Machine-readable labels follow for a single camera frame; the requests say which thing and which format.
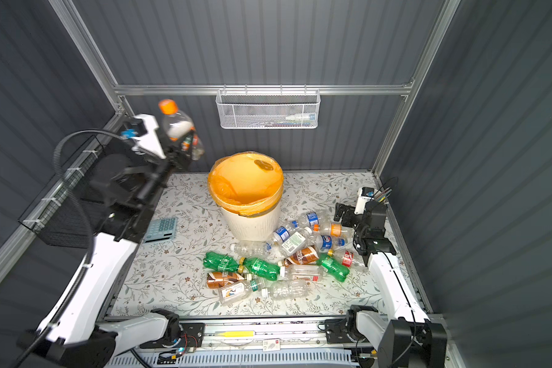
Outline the clear bottle orange cap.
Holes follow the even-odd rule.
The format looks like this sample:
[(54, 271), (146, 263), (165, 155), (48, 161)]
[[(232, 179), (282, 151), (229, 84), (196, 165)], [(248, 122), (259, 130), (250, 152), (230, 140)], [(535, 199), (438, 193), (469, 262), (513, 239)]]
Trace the clear bottle orange cap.
[(205, 150), (192, 118), (180, 110), (174, 100), (165, 99), (158, 105), (164, 115), (162, 127), (170, 141), (183, 152), (190, 151), (192, 159), (198, 161)]

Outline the brown label tea bottle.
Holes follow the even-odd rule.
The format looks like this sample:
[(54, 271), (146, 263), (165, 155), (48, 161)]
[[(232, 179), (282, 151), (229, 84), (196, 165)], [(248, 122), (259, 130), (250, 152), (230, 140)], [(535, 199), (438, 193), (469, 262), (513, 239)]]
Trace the brown label tea bottle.
[(243, 280), (251, 280), (250, 274), (239, 274), (237, 272), (212, 271), (207, 274), (206, 286), (209, 289), (219, 289), (226, 285), (232, 285)]

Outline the clear crushed bottle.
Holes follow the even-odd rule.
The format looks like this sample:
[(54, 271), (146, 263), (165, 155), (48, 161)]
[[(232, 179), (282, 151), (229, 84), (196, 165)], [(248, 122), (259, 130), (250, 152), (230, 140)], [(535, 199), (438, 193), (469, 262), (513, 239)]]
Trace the clear crushed bottle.
[(274, 282), (262, 290), (262, 297), (279, 301), (306, 297), (309, 294), (311, 286), (311, 282), (306, 280), (286, 280)]

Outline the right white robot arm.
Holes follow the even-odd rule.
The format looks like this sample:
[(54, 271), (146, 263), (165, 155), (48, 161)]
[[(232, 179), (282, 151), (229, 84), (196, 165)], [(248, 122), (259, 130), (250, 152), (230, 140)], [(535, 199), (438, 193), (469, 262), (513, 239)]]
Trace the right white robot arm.
[(386, 311), (353, 305), (343, 319), (328, 319), (329, 344), (366, 340), (376, 351), (375, 367), (443, 367), (448, 334), (430, 320), (410, 291), (397, 251), (385, 236), (386, 207), (374, 200), (338, 203), (334, 224), (352, 228), (353, 245), (378, 285)]

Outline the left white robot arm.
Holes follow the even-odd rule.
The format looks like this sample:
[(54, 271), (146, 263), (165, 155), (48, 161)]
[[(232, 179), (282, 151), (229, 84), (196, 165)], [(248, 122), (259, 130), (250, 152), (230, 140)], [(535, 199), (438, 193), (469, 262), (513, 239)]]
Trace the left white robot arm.
[(88, 247), (64, 294), (36, 330), (18, 339), (19, 367), (35, 355), (62, 367), (103, 367), (117, 355), (143, 343), (172, 347), (182, 336), (179, 316), (155, 308), (142, 317), (101, 323), (98, 316), (121, 273), (144, 240), (153, 212), (170, 176), (188, 169), (190, 151), (170, 149), (157, 163), (136, 166), (123, 154), (100, 160), (90, 186), (101, 193), (107, 210), (93, 227), (85, 209)]

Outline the brown cola bottle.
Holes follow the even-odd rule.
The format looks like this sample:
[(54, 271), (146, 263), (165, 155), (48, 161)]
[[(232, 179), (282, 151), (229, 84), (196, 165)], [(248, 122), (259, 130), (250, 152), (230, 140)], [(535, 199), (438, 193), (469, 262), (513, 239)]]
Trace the brown cola bottle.
[(288, 267), (290, 265), (309, 265), (315, 263), (319, 259), (318, 251), (313, 247), (302, 248), (291, 256), (286, 257), (278, 262), (280, 267)]

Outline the green bottle yellow cap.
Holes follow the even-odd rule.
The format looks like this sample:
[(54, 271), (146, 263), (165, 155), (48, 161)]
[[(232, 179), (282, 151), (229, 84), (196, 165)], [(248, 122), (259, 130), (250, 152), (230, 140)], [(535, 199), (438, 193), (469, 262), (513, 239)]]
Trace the green bottle yellow cap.
[(350, 269), (347, 266), (342, 265), (332, 256), (326, 254), (320, 254), (317, 264), (338, 282), (345, 282), (350, 273)]

